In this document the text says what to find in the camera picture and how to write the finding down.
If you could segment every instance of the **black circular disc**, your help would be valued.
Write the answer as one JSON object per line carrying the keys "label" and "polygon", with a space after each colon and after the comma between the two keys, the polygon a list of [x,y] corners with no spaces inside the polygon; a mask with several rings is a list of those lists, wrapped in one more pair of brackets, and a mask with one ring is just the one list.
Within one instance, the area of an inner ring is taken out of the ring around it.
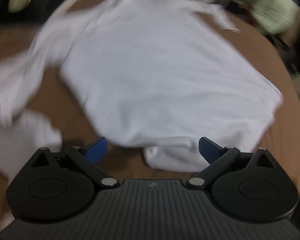
{"label": "black circular disc", "polygon": [[93,183],[78,172],[37,168],[11,183],[6,197],[17,217],[52,222],[80,212],[93,194]]}
{"label": "black circular disc", "polygon": [[285,217],[298,202],[298,192],[288,176],[270,168],[225,174],[214,182],[211,194],[227,213],[253,222]]}

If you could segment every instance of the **white cloth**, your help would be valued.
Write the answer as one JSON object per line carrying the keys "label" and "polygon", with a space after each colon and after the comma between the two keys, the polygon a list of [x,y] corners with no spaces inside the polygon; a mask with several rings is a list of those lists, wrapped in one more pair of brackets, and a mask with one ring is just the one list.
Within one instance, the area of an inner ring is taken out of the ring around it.
{"label": "white cloth", "polygon": [[0,171],[11,182],[40,147],[59,152],[61,133],[40,113],[24,110],[11,127],[0,126]]}
{"label": "white cloth", "polygon": [[51,18],[27,53],[0,63],[0,125],[37,91],[46,65],[64,63],[61,77],[95,130],[145,147],[153,168],[203,169],[201,136],[252,150],[281,94],[192,11],[239,31],[220,6],[195,0],[105,0]]}

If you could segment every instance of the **green fabric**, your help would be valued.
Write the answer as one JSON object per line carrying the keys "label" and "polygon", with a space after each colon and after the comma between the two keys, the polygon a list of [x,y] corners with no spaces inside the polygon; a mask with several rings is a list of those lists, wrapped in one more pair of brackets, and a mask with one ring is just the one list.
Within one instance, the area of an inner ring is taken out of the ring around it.
{"label": "green fabric", "polygon": [[279,34],[295,20],[298,6],[292,0],[240,0],[251,6],[251,14],[264,33]]}

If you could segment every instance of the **blue gripper pad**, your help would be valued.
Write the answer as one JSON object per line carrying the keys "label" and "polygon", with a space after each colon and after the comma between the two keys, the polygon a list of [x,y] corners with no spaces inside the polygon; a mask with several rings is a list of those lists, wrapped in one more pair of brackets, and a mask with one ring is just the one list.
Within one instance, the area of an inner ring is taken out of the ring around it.
{"label": "blue gripper pad", "polygon": [[225,151],[224,148],[206,137],[201,137],[199,140],[199,153],[209,164],[219,159]]}
{"label": "blue gripper pad", "polygon": [[88,161],[98,163],[107,154],[107,151],[108,142],[106,138],[100,137],[85,147],[84,156]]}

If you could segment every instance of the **triangular cutout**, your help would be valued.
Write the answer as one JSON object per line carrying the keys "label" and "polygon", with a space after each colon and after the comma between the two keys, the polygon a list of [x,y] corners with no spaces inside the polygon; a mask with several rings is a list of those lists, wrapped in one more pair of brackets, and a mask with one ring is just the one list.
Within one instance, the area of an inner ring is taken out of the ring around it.
{"label": "triangular cutout", "polygon": [[267,168],[273,168],[274,167],[272,165],[271,161],[268,159],[268,157],[264,153],[260,155],[257,166],[267,167]]}
{"label": "triangular cutout", "polygon": [[32,167],[40,167],[49,165],[48,159],[44,153],[41,153],[39,157],[36,158],[35,162],[32,164]]}

